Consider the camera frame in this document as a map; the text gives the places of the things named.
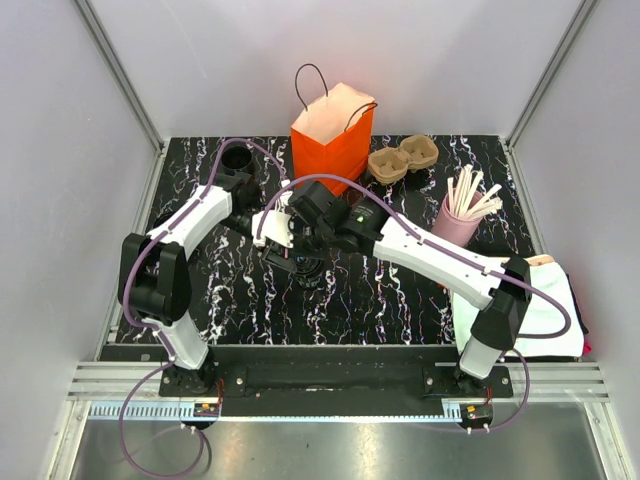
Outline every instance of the metal floor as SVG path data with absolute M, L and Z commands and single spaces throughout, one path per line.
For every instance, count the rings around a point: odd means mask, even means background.
M 496 405 L 497 421 L 515 410 Z M 168 422 L 125 426 L 129 450 L 147 444 Z M 117 423 L 87 423 L 74 480 L 146 478 L 122 459 Z M 501 432 L 467 436 L 430 432 L 416 424 L 231 423 L 205 431 L 213 458 L 188 478 L 286 479 L 605 479 L 580 404 L 529 405 Z M 156 473 L 179 472 L 198 450 L 197 440 L 172 432 L 135 458 Z

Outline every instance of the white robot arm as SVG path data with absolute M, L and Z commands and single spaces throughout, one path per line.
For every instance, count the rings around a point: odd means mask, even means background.
M 168 231 L 154 249 L 157 251 L 147 259 L 146 268 L 136 275 L 131 306 L 143 316 L 144 322 L 157 325 L 164 333 L 176 352 L 176 367 L 198 371 L 208 355 L 208 347 L 188 312 L 191 288 L 187 260 L 218 223 L 251 237 L 254 245 L 261 248 L 263 260 L 304 277 L 305 282 L 308 272 L 301 271 L 301 259 L 305 265 L 308 264 L 306 259 L 321 265 L 329 248 L 340 248 L 402 265 L 459 293 L 481 310 L 476 323 L 480 321 L 483 326 L 476 329 L 474 324 L 472 339 L 467 343 L 459 365 L 461 371 L 475 378 L 485 378 L 502 352 L 510 348 L 510 342 L 515 342 L 528 301 L 526 296 L 517 298 L 521 292 L 505 291 L 500 279 L 486 275 L 487 271 L 502 273 L 508 269 L 498 260 L 457 247 L 402 217 L 420 238 L 428 238 L 472 259 L 486 270 L 482 272 L 464 265 L 435 248 L 416 242 L 395 219 L 376 210 L 375 205 L 367 204 L 366 199 L 352 208 L 318 182 L 296 190 L 289 201 L 292 214 L 270 212 L 261 237 L 257 238 L 256 227 L 265 214 L 256 208 L 259 192 L 247 178 L 219 177 L 218 185 L 212 187 L 204 199 L 200 196 L 205 187 L 196 190 L 187 205 L 193 201 L 199 204 L 176 228 L 170 229 L 170 226 L 184 213 L 186 205 L 146 236 L 131 234 L 123 243 L 120 299 L 124 279 L 139 252 L 160 232 Z M 528 265 L 524 261 L 516 264 L 520 269 L 516 273 L 526 280 Z

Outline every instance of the black mounting plate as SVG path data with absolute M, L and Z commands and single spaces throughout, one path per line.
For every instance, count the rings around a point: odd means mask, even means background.
M 449 348 L 214 347 L 212 352 L 216 379 L 225 385 L 225 416 L 442 415 L 442 399 L 485 398 L 487 386 L 494 398 L 513 397 L 503 366 L 461 389 L 454 381 L 455 363 L 439 363 L 457 359 Z M 161 382 L 160 395 L 200 396 L 171 377 Z M 202 396 L 215 395 L 214 388 Z

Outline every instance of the orange paper bag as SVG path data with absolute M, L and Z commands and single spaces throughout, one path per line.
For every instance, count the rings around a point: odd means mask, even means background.
M 324 84 L 325 95 L 307 105 L 298 91 L 298 74 L 304 67 L 314 67 Z M 305 109 L 291 125 L 293 168 L 296 178 L 312 173 L 332 173 L 355 180 L 365 170 L 369 156 L 373 97 L 344 83 L 331 90 L 315 65 L 307 63 L 295 78 L 298 98 Z M 334 195 L 347 186 L 334 180 L 321 180 Z

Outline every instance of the black marble surface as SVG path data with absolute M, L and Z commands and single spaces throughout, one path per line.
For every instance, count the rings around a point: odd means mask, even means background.
M 403 136 L 372 137 L 371 149 L 397 146 Z M 433 137 L 440 156 L 426 170 L 394 185 L 368 175 L 361 183 L 429 230 L 446 193 L 446 179 L 468 163 L 484 171 L 489 186 L 503 185 L 504 207 L 483 220 L 469 248 L 481 253 L 534 254 L 531 238 L 498 137 Z M 169 145 L 149 226 L 176 211 L 205 183 L 221 138 L 174 138 Z M 288 137 L 254 137 L 281 160 L 291 175 Z M 278 190 L 278 171 L 261 154 L 256 178 L 265 198 Z M 435 344 L 451 343 L 450 304 L 434 282 L 388 262 L 331 252 L 324 281 L 315 291 L 297 286 L 290 275 L 264 265 L 250 242 L 218 226 L 190 260 L 191 316 L 202 336 L 217 344 Z M 149 332 L 123 318 L 116 343 L 155 343 Z

